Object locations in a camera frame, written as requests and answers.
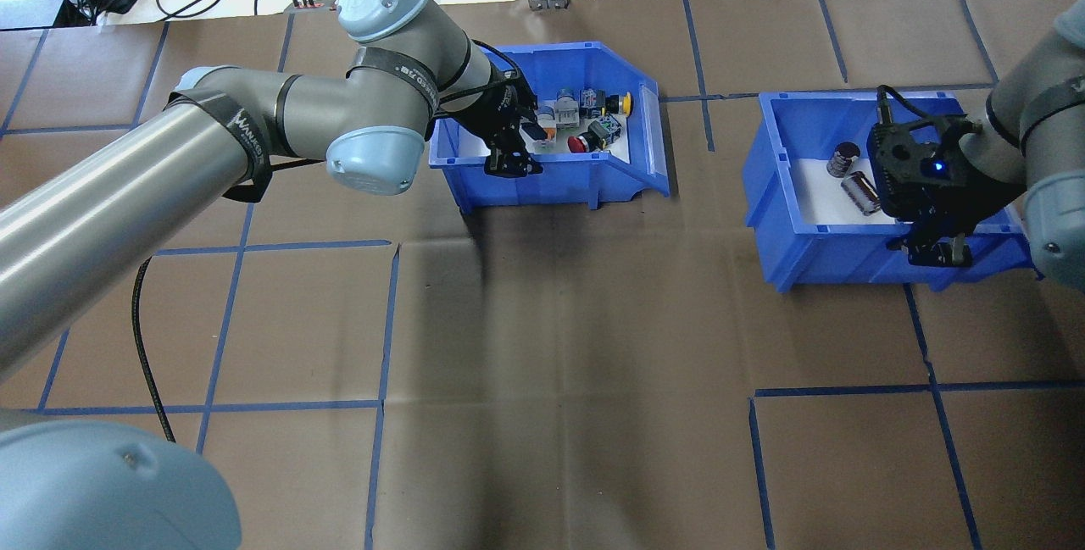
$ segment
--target robotic arm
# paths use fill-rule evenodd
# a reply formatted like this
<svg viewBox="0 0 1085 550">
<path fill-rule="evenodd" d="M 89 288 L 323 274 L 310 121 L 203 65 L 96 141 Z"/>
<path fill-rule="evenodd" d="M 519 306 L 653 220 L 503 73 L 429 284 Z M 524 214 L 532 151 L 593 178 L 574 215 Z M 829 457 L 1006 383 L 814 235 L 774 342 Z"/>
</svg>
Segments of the robotic arm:
<svg viewBox="0 0 1085 550">
<path fill-rule="evenodd" d="M 918 118 L 894 121 L 888 94 Z M 1085 0 L 997 84 L 976 120 L 929 116 L 888 87 L 878 108 L 867 141 L 875 183 L 883 210 L 911 222 L 891 248 L 915 265 L 969 266 L 967 234 L 1027 192 L 1033 263 L 1085 291 Z M 931 126 L 937 143 L 915 140 Z"/>
<path fill-rule="evenodd" d="M 193 68 L 162 114 L 0 214 L 0 380 L 218 195 L 259 200 L 271 156 L 399 194 L 449 116 L 488 145 L 490 175 L 541 171 L 519 133 L 531 87 L 436 2 L 340 0 L 339 21 L 360 43 L 345 79 Z"/>
</svg>

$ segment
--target cylindrical capacitor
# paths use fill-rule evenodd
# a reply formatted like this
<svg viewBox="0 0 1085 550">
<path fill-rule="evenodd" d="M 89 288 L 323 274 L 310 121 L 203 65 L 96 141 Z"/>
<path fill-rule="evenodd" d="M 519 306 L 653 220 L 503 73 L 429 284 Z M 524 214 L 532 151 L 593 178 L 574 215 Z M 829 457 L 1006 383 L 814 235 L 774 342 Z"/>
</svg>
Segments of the cylindrical capacitor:
<svg viewBox="0 0 1085 550">
<path fill-rule="evenodd" d="M 852 141 L 844 141 L 844 143 L 837 145 L 832 158 L 829 159 L 825 168 L 830 176 L 842 178 L 842 176 L 847 175 L 848 168 L 852 168 L 857 159 L 859 159 L 859 145 L 852 143 Z"/>
<path fill-rule="evenodd" d="M 875 215 L 881 210 L 878 193 L 867 176 L 863 175 L 863 171 L 855 171 L 846 176 L 844 180 L 841 180 L 840 188 L 844 188 L 848 197 L 864 215 Z"/>
</svg>

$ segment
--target light blue joint cover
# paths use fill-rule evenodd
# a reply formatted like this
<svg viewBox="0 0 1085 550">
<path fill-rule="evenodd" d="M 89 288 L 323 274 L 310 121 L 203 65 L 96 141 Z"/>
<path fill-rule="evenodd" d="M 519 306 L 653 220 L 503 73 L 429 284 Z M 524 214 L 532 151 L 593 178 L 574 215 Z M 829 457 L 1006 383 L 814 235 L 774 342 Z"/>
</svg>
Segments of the light blue joint cover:
<svg viewBox="0 0 1085 550">
<path fill-rule="evenodd" d="M 1059 14 L 1055 20 L 1055 30 L 1070 43 L 1085 49 L 1085 0 L 1077 0 L 1070 5 L 1070 10 Z"/>
<path fill-rule="evenodd" d="M 210 463 L 92 420 L 0 433 L 0 548 L 234 550 L 241 522 Z"/>
<path fill-rule="evenodd" d="M 210 72 L 217 72 L 220 68 L 241 68 L 241 67 L 238 67 L 237 64 L 220 64 L 217 67 L 189 68 L 189 71 L 187 71 L 184 75 L 181 76 L 181 79 L 179 82 L 177 82 L 177 86 L 174 87 L 174 91 L 187 91 L 194 89 L 194 87 L 199 86 L 201 79 L 206 78 L 206 76 L 210 74 Z"/>
<path fill-rule="evenodd" d="M 1085 292 L 1085 170 L 1038 180 L 1024 200 L 1032 261 Z"/>
<path fill-rule="evenodd" d="M 369 43 L 391 36 L 422 12 L 430 0 L 339 0 L 339 21 L 350 39 Z"/>
<path fill-rule="evenodd" d="M 345 187 L 395 195 L 414 182 L 425 143 L 403 126 L 368 126 L 336 138 L 328 148 L 328 175 Z"/>
</svg>

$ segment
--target plastic bin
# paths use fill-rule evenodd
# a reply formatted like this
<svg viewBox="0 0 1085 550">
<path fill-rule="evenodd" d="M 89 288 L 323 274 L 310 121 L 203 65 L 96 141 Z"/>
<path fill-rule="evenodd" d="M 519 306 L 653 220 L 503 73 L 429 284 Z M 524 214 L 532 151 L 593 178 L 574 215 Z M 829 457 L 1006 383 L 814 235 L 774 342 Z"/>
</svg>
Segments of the plastic bin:
<svg viewBox="0 0 1085 550">
<path fill-rule="evenodd" d="M 430 167 L 441 168 L 462 214 L 474 207 L 498 205 L 551 205 L 551 203 L 626 202 L 638 192 L 654 188 L 671 194 L 663 126 L 660 120 L 659 87 L 633 64 L 599 41 L 569 44 L 535 44 L 502 48 L 524 72 L 539 101 L 557 99 L 558 91 L 592 87 L 608 94 L 633 94 L 634 108 L 624 137 L 628 161 L 610 152 L 570 153 L 563 140 L 556 152 L 535 153 L 542 172 L 519 179 L 497 178 L 483 171 L 486 157 L 460 155 L 461 138 L 471 133 L 457 121 L 441 120 L 430 141 Z"/>
<path fill-rule="evenodd" d="M 812 192 L 828 192 L 814 183 L 841 141 L 855 141 L 867 159 L 867 133 L 877 121 L 875 93 L 763 93 L 764 120 L 742 169 L 749 213 L 765 281 L 778 292 L 795 283 L 928 283 L 934 291 L 954 282 L 975 282 L 1004 269 L 1031 267 L 1029 243 L 1013 207 L 976 227 L 968 239 L 975 259 L 971 268 L 946 269 L 908 264 L 903 250 L 886 250 L 907 225 L 879 212 L 870 219 L 855 209 L 841 188 L 839 213 L 856 222 L 819 217 Z M 960 103 L 944 91 L 908 93 L 909 101 L 933 114 L 960 114 Z M 911 117 L 893 102 L 896 120 Z M 923 141 L 923 130 L 915 132 Z M 928 141 L 933 129 L 926 133 Z"/>
</svg>

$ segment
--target metal rod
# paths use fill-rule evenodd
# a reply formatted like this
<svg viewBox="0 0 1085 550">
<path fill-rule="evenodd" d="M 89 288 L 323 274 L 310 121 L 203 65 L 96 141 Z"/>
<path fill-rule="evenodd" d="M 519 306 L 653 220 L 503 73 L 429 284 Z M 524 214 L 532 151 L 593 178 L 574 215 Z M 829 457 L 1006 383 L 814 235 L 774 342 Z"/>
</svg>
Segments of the metal rod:
<svg viewBox="0 0 1085 550">
<path fill-rule="evenodd" d="M 0 212 L 0 382 L 246 167 L 224 126 L 170 106 Z"/>
</svg>

